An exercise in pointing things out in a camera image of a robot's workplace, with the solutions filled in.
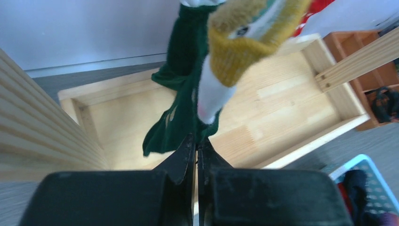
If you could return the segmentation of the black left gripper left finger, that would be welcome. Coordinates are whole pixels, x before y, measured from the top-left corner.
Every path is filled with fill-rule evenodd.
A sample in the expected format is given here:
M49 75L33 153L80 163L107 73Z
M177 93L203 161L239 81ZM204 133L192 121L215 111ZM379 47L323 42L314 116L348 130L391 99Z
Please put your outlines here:
M157 167L166 174L162 189L161 226L192 226L195 191L196 144L188 134L179 147Z

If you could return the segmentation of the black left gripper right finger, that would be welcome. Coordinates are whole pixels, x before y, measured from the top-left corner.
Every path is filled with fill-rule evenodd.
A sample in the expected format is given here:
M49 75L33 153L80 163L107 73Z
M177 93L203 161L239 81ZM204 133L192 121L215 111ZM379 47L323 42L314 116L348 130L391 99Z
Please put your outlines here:
M208 138L199 144L197 152L199 225L211 226L214 201L211 184L212 170L232 166L216 152Z

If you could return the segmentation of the green dotted sock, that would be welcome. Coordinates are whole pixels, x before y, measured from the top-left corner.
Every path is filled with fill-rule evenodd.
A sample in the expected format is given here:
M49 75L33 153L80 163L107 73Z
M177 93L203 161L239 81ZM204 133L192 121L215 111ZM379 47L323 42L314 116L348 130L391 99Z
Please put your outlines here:
M207 21L201 71L146 134L143 155L175 151L188 134L196 143L218 130L219 114L246 70L275 54L307 13L309 0L224 0Z
M165 64L152 74L152 81L178 91L201 71L208 53L207 21L224 0L181 0L169 38Z

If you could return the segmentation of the green dotted sock front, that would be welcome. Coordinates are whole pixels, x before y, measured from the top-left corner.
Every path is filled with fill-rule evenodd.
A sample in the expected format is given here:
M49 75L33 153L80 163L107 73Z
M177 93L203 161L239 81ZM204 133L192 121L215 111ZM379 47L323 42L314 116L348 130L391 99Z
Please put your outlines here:
M146 134L143 155L175 151L188 134L196 143L218 130L219 114L246 70L275 54L307 13L309 0L224 0L207 21L201 71Z

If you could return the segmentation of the black white-striped sock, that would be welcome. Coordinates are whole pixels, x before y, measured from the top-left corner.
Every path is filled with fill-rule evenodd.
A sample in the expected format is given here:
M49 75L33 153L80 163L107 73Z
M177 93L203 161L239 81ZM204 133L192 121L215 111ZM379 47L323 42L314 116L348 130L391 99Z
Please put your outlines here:
M347 171L344 175L343 186L346 190L351 206L351 218L355 226L377 226L378 220L374 214L366 212L367 175L356 169Z

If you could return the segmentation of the wooden hanger stand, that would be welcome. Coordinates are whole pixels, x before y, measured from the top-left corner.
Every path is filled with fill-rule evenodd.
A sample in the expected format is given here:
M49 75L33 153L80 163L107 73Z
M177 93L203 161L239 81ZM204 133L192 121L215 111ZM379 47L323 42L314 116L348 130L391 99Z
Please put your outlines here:
M210 139L230 164L282 168L365 123L348 82L323 91L317 76L337 62L318 34L288 40L247 70ZM142 155L150 127L175 93L152 70L59 92L55 102L0 54L0 179L39 181L71 170L152 169L166 155Z

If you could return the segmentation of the light blue plastic basket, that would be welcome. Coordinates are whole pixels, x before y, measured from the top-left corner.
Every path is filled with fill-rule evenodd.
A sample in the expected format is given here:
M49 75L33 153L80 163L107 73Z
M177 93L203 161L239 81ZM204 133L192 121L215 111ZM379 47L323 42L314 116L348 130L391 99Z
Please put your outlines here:
M327 173L336 183L341 183L345 173L350 170L361 170L367 175L366 212L378 216L387 212L399 214L399 202L369 156L359 154L343 165L329 165L321 171Z

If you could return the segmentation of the orange wooden compartment tray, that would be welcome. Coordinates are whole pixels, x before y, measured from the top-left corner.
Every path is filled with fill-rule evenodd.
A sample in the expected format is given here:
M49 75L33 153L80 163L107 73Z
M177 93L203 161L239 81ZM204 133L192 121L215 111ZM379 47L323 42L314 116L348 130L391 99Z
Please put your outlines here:
M399 30L383 36L378 31L332 32L324 42L337 63L317 76L323 91L332 91L348 82L370 116L358 131L385 125L372 113L370 91L387 86L399 89L394 60L399 57Z

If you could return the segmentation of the rolled dark sock left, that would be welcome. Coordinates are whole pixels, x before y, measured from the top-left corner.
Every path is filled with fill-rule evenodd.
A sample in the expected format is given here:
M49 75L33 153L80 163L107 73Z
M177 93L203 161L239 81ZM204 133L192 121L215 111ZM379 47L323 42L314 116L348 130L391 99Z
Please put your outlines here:
M373 90L371 110L380 123L399 122L399 92L389 87L380 87Z

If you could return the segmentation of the red snowflake sock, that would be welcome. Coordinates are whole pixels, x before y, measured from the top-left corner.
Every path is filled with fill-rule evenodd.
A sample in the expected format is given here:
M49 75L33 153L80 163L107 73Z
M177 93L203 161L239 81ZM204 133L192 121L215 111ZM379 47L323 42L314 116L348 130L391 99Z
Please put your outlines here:
M321 12L322 10L324 10L327 6L329 6L332 2L334 2L334 0L313 0L311 2L311 5L307 11L307 13L305 13L302 17L302 20L300 22L300 24L296 27L295 32L293 33L292 37L297 37L301 34L303 28L305 27L308 19Z

